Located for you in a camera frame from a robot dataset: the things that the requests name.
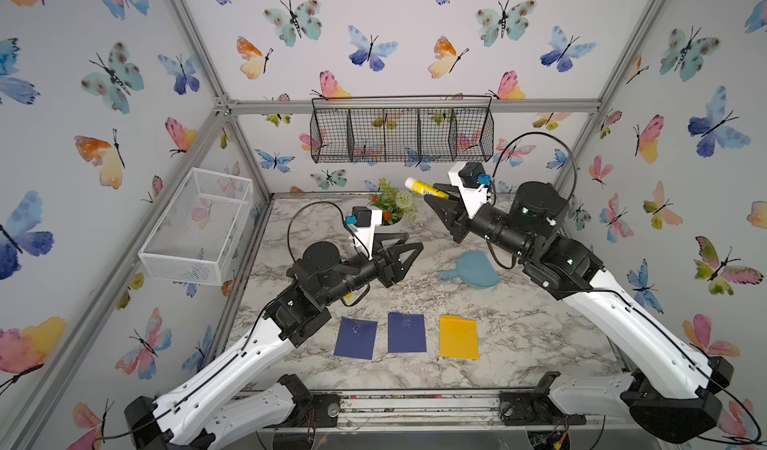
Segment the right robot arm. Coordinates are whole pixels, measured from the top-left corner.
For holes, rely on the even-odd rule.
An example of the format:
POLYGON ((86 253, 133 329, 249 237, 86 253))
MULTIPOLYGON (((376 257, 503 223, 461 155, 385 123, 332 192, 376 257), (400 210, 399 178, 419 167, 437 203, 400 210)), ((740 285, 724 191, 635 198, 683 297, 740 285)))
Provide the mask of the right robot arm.
POLYGON ((541 378, 537 394, 559 417, 594 414, 628 419, 652 436, 674 444, 707 440, 722 431, 728 447, 763 446, 762 428, 752 409, 736 396, 725 408, 733 367, 722 356, 674 336, 618 283, 589 248, 560 228, 569 201, 552 184, 524 182, 509 210, 495 206, 495 176, 483 164, 485 149, 462 150, 447 140, 449 183, 425 196, 455 242, 468 234, 489 250, 503 250, 523 273, 554 299, 576 309, 627 356, 631 372, 603 377, 568 377, 553 371, 541 378))

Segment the yellow glue stick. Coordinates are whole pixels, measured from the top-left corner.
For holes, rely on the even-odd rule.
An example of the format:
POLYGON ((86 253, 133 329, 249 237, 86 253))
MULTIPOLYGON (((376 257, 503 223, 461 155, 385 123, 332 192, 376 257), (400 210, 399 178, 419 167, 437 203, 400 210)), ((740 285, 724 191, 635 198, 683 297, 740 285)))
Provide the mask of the yellow glue stick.
POLYGON ((411 192, 415 192, 420 196, 435 196, 436 198, 443 198, 444 200, 449 200, 451 198, 451 196, 446 192, 438 190, 433 186, 429 186, 425 182, 421 182, 415 178, 407 178, 405 180, 405 187, 411 192))

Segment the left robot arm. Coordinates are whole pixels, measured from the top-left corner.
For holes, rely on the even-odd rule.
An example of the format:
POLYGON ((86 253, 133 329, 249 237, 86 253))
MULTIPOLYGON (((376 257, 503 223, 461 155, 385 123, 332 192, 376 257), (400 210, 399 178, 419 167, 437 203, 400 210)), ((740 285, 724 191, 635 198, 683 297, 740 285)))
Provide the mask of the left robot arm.
POLYGON ((313 393, 296 374, 243 399, 237 394, 283 360, 331 318, 330 307, 378 281, 405 279, 423 251, 405 232, 379 234, 383 215, 363 206, 343 219, 355 253, 314 242, 287 271, 290 284, 261 310, 251 330, 185 383, 155 399, 141 396, 124 414, 137 449, 223 449, 261 429, 310 424, 313 393))

